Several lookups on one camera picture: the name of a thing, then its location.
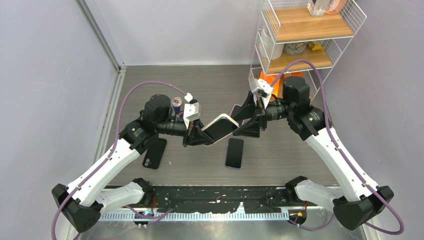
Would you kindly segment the blue phone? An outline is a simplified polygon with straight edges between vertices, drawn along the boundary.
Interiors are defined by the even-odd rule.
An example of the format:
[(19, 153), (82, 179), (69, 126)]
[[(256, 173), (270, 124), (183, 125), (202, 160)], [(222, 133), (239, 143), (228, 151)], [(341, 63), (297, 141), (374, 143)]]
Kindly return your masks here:
[(227, 145), (225, 166), (231, 169), (240, 169), (243, 159), (244, 141), (238, 138), (230, 138)]

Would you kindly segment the black phone case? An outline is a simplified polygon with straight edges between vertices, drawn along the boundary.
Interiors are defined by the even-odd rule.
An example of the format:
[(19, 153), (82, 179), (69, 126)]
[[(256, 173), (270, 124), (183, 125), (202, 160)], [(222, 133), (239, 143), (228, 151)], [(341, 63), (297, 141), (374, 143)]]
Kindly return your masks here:
[(160, 166), (167, 143), (168, 141), (166, 139), (158, 138), (146, 151), (142, 163), (143, 167), (157, 170)]

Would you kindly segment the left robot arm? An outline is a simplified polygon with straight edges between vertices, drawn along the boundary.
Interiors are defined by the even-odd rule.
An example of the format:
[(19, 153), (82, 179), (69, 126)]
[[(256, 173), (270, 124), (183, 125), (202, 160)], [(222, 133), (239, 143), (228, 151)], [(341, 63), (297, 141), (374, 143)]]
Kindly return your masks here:
[(103, 189), (129, 163), (144, 153), (158, 153), (165, 143), (160, 134), (183, 138), (183, 146), (212, 144), (213, 138), (200, 121), (201, 106), (189, 93), (184, 97), (182, 118), (176, 117), (173, 101), (164, 94), (153, 95), (140, 116), (118, 132), (109, 150), (81, 176), (67, 185), (58, 183), (51, 190), (59, 214), (77, 233), (91, 229), (100, 217), (125, 205), (138, 203), (148, 207), (153, 202), (150, 185), (142, 178), (119, 187), (109, 195)]

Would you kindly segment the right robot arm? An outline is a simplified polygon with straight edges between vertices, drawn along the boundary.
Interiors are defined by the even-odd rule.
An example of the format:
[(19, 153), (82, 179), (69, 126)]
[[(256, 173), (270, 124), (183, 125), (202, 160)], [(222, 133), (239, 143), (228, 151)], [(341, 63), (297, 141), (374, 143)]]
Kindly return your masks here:
[(273, 97), (274, 89), (263, 79), (252, 79), (249, 87), (245, 102), (234, 116), (243, 125), (233, 135), (258, 138), (268, 122), (285, 119), (339, 184), (339, 188), (330, 188), (298, 176), (285, 184), (288, 203), (309, 202), (323, 207), (348, 230), (357, 229), (384, 210), (394, 197), (393, 191), (389, 186), (379, 186), (353, 159), (327, 114), (311, 105), (310, 87), (304, 78), (286, 78), (281, 98)]

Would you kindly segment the phone in pink case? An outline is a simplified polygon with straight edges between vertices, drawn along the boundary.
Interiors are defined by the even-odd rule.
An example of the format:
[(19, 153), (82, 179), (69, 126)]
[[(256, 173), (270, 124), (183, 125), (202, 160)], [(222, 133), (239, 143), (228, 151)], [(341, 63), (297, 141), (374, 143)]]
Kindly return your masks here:
[(244, 120), (236, 120), (235, 115), (240, 111), (241, 107), (241, 105), (235, 104), (230, 112), (230, 117), (238, 123), (239, 127), (243, 125)]

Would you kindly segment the orange snack box left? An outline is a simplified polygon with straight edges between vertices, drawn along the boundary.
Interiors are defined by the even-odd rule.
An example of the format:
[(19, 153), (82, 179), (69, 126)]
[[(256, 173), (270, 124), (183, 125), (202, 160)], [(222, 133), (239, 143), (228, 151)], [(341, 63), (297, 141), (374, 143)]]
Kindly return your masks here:
[[(268, 74), (265, 75), (264, 71), (260, 72), (260, 78), (265, 80), (268, 84), (272, 84), (275, 80), (275, 78), (278, 76), (278, 74)], [(273, 92), (272, 94), (275, 95), (278, 98), (282, 97), (282, 87), (280, 85), (280, 80), (278, 80), (274, 85), (273, 85)]]

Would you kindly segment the orange snack box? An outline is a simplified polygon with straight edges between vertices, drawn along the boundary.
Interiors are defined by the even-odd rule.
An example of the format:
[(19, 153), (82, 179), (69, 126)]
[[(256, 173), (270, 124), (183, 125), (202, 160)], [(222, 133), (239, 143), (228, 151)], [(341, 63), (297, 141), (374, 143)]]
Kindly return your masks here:
[[(278, 74), (268, 74), (265, 75), (264, 71), (260, 72), (260, 78), (265, 80), (268, 84), (272, 84), (275, 80), (275, 78), (278, 76)], [(275, 95), (278, 98), (282, 97), (282, 87), (280, 85), (280, 80), (278, 80), (274, 85), (273, 85), (273, 92), (272, 94)]]
[(298, 71), (298, 72), (291, 72), (287, 74), (288, 76), (295, 76), (295, 77), (304, 77), (303, 72), (302, 71)]

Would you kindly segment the Red Bull can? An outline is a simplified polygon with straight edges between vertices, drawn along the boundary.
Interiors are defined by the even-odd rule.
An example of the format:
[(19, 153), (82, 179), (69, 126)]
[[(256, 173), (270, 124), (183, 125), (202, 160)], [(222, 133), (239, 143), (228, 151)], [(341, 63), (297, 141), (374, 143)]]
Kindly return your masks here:
[(182, 98), (180, 97), (175, 97), (171, 100), (171, 106), (173, 109), (173, 113), (175, 114), (176, 117), (178, 118), (182, 118), (183, 117), (183, 106), (184, 106), (184, 101)]

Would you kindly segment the orange snack box right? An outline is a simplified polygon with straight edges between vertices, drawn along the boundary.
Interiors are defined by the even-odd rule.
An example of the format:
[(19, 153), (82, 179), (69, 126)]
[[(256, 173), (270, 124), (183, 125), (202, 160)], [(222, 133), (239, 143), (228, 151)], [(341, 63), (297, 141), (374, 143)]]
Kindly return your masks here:
[(288, 76), (295, 76), (295, 77), (304, 77), (303, 72), (302, 71), (298, 71), (298, 72), (291, 72), (287, 74)]

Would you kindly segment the white bottle on shelf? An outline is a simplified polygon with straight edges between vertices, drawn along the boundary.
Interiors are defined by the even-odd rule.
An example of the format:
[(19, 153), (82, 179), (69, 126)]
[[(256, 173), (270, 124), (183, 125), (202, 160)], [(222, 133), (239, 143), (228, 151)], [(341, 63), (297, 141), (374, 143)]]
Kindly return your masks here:
[(266, 54), (270, 60), (276, 60), (281, 57), (285, 45), (283, 43), (275, 43), (271, 37), (270, 32), (268, 31), (268, 28), (265, 25), (261, 30), (260, 38), (262, 40)]

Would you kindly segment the round tin on shelf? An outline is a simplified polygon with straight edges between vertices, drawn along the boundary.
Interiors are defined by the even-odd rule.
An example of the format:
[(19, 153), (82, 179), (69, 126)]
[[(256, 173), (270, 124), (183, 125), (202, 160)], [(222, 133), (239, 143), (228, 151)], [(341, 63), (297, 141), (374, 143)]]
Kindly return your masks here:
[(305, 51), (307, 48), (307, 42), (292, 42), (286, 43), (283, 47), (283, 51), (289, 55), (297, 56)]

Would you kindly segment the clear glass jar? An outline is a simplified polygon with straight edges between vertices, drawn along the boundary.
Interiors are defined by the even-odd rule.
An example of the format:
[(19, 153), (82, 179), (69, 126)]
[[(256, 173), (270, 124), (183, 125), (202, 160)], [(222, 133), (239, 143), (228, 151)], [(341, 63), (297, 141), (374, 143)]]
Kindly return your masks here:
[(307, 9), (312, 17), (321, 17), (324, 15), (330, 0), (308, 0)]

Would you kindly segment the pink tape roll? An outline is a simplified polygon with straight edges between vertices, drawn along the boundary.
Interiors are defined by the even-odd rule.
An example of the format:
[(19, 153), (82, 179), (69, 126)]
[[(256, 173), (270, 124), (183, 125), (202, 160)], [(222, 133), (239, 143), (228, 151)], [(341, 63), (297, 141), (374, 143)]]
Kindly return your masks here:
[(337, 15), (347, 2), (347, 0), (330, 0), (325, 13), (327, 15)]

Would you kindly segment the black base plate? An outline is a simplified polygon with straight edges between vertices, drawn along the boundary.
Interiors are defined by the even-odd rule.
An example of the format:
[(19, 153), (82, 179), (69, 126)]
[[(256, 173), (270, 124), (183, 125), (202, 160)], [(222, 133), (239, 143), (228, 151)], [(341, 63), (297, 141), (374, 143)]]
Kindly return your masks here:
[(234, 213), (243, 205), (247, 214), (277, 213), (280, 208), (305, 206), (289, 197), (280, 186), (153, 186), (146, 200), (125, 204), (135, 208), (156, 208), (160, 213)]

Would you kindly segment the aluminium frame rail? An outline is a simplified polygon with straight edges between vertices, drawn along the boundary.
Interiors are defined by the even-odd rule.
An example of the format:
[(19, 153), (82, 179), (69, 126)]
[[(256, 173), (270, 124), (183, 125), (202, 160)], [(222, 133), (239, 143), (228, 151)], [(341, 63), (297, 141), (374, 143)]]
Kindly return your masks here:
[(115, 134), (111, 129), (116, 113), (118, 91), (123, 75), (115, 64), (106, 39), (106, 29), (92, 0), (72, 0), (78, 26), (72, 47), (72, 60), (77, 64), (70, 69), (74, 76), (75, 107), (70, 112), (68, 136), (68, 170), (66, 183), (73, 190), (100, 161), (109, 154)]

